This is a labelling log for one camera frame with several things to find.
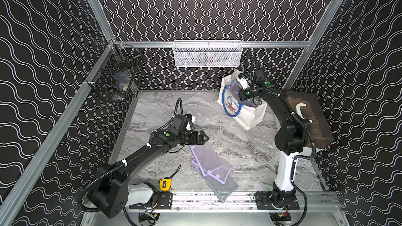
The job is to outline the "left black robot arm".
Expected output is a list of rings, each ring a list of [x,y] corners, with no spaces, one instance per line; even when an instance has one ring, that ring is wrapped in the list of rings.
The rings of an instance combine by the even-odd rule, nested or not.
[[[129,180],[157,158],[169,153],[177,145],[203,145],[209,137],[194,128],[194,117],[183,113],[183,103],[178,99],[171,119],[154,130],[146,145],[114,164],[105,163],[96,171],[77,199],[79,210],[87,213],[102,212],[114,218],[127,206],[134,195],[129,191]]]

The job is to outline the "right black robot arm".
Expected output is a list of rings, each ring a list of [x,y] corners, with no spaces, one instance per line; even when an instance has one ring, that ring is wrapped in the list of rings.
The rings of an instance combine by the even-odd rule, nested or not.
[[[236,73],[241,101],[264,100],[272,109],[280,126],[274,137],[280,153],[277,176],[270,194],[270,203],[276,209],[299,209],[296,193],[302,194],[295,184],[295,171],[299,159],[311,159],[316,154],[311,122],[293,110],[283,92],[262,70]]]

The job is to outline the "white canvas tote bag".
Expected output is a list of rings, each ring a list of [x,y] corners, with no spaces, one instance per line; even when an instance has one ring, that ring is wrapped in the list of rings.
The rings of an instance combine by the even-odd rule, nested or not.
[[[227,84],[233,80],[239,82],[239,74],[242,72],[235,70],[232,74],[222,78],[217,103],[223,108],[227,116],[233,118],[242,128],[249,131],[263,120],[268,104],[264,100],[257,103],[256,99],[252,99],[256,107],[249,107],[234,100],[228,91]]]

